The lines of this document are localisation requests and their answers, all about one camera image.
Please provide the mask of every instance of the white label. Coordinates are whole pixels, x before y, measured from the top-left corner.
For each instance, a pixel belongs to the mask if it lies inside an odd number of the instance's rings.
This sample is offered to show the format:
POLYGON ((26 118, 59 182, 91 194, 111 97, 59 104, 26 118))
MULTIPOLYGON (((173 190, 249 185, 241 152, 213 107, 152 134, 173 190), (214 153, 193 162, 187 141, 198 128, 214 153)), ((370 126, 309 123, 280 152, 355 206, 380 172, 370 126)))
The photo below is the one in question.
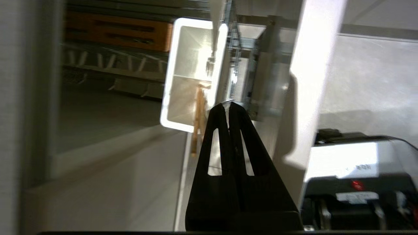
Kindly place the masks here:
POLYGON ((350 204, 366 204, 367 200, 379 199, 379 195, 375 192, 336 193, 335 195, 340 202, 348 201, 350 204))
POLYGON ((318 146, 311 149, 305 181, 312 177, 372 178, 379 176, 376 143, 318 146))

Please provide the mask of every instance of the orange crate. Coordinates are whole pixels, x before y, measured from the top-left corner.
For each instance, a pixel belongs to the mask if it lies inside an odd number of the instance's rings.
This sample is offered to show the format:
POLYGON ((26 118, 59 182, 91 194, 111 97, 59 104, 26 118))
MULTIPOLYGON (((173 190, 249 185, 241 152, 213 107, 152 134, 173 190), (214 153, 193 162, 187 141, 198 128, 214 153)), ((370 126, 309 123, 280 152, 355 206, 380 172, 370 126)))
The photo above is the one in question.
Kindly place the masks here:
POLYGON ((65 37, 167 52, 172 29, 165 22, 67 12, 65 37))

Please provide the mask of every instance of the red light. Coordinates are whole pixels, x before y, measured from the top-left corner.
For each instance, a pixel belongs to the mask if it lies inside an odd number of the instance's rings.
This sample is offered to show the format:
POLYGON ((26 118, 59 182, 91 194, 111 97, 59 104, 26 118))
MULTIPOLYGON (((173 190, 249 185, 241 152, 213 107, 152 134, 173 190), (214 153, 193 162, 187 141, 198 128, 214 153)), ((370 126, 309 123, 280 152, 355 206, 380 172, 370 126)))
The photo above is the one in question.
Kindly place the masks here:
POLYGON ((363 183, 358 181, 358 180, 354 180, 353 182, 351 182, 351 187, 353 187, 357 191, 363 191, 364 190, 363 183))

